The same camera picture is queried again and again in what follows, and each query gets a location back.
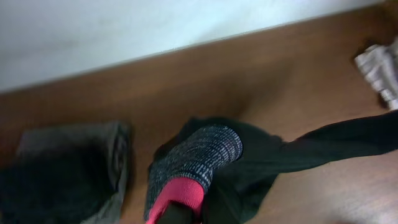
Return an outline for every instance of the gray fabric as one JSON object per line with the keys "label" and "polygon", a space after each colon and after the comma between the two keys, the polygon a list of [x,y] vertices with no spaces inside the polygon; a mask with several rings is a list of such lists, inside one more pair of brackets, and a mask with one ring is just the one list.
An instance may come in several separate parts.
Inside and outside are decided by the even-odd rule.
{"label": "gray fabric", "polygon": [[213,173],[238,159],[242,150],[238,134],[229,127],[215,124],[194,132],[187,140],[175,146],[167,156],[152,164],[144,211],[145,219],[148,219],[149,211],[169,180],[176,177],[193,179],[206,193]]}
{"label": "gray fabric", "polygon": [[117,121],[33,129],[23,133],[17,158],[23,162],[64,149],[99,146],[107,157],[108,175],[116,193],[97,214],[81,224],[118,223],[129,177],[130,133],[128,125]]}

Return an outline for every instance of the gray towel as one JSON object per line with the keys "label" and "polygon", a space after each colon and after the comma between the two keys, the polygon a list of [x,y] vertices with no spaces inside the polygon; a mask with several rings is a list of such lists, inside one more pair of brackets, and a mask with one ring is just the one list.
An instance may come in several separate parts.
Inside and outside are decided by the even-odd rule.
{"label": "gray towel", "polygon": [[58,153],[62,149],[93,144],[101,146],[108,161],[109,179],[116,193],[98,213],[81,223],[118,223],[129,177],[130,135],[130,127],[117,121],[32,129],[23,133],[17,159],[23,162],[38,156]]}

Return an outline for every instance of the white wall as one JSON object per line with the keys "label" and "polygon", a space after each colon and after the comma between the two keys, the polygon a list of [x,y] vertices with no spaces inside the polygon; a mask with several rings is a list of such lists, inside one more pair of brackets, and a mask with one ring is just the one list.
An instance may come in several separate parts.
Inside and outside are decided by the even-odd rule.
{"label": "white wall", "polygon": [[0,91],[381,0],[0,0]]}

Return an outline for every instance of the black cloth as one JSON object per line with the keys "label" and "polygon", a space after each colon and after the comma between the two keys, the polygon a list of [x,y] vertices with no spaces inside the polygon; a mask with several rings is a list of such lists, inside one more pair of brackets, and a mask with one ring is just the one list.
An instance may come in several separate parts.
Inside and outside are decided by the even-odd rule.
{"label": "black cloth", "polygon": [[66,150],[0,171],[4,224],[80,223],[114,193],[95,148]]}
{"label": "black cloth", "polygon": [[191,119],[154,160],[188,138],[198,128],[221,124],[234,130],[243,144],[237,161],[215,172],[203,203],[203,223],[244,223],[280,173],[311,169],[351,157],[374,156],[398,148],[398,112],[331,124],[292,142],[285,142],[250,124],[226,118]]}

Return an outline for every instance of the pink cuff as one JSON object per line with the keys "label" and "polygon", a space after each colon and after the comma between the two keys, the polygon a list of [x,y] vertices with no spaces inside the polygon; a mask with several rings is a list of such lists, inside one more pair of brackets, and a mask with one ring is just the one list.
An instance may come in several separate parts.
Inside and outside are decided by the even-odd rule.
{"label": "pink cuff", "polygon": [[174,178],[166,184],[157,197],[146,224],[155,224],[171,202],[190,207],[194,215],[199,217],[204,196],[203,187],[197,181],[185,177]]}

